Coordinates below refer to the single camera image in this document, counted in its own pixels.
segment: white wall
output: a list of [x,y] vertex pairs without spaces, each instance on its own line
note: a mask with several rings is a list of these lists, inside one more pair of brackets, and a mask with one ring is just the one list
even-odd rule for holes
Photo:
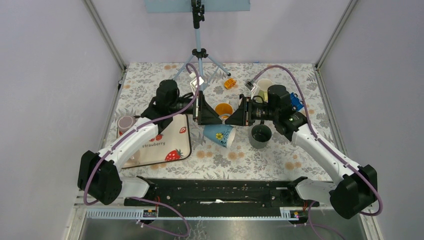
[[58,240],[120,70],[81,0],[3,0],[0,25],[0,239]]
[[349,155],[378,174],[385,240],[423,239],[424,1],[360,1],[322,67]]
[[[127,62],[185,62],[191,13],[147,14],[143,0],[93,0]],[[206,12],[202,47],[221,62],[315,63],[349,0],[251,0],[250,11]]]

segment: blue mug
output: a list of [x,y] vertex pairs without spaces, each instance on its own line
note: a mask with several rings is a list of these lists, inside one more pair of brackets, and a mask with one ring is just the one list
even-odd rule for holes
[[229,148],[236,136],[236,129],[230,125],[206,125],[203,130],[203,135],[212,142]]

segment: red strawberry illustration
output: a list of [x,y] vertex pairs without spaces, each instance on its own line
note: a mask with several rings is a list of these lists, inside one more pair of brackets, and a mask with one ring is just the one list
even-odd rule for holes
[[180,159],[181,157],[183,157],[183,153],[181,152],[181,150],[175,149],[171,151],[170,153],[168,153],[168,155],[166,155],[165,161],[166,162],[175,161]]

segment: tripod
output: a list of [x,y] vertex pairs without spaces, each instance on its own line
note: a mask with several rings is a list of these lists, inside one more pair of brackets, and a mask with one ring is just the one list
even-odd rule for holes
[[217,62],[212,56],[206,53],[205,48],[201,48],[200,43],[200,22],[205,21],[205,5],[202,4],[202,0],[191,0],[191,7],[192,7],[192,13],[193,13],[193,25],[194,25],[194,33],[196,36],[196,48],[191,51],[190,57],[185,61],[184,65],[178,70],[176,75],[172,78],[173,80],[176,80],[178,76],[181,74],[181,72],[186,67],[186,64],[188,64],[194,56],[197,57],[198,64],[199,64],[199,72],[200,75],[203,76],[203,64],[202,59],[209,58],[214,64],[216,64],[218,67],[216,68],[215,72],[213,73],[212,77],[215,75],[215,73],[218,71],[218,69],[222,69],[228,76],[231,76],[231,73],[228,72],[227,69],[224,68],[224,66]]

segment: orange mug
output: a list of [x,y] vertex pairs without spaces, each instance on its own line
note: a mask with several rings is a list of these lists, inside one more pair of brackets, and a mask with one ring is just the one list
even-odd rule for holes
[[219,115],[219,118],[224,120],[231,116],[234,110],[233,107],[230,105],[230,102],[221,102],[216,105],[215,112]]

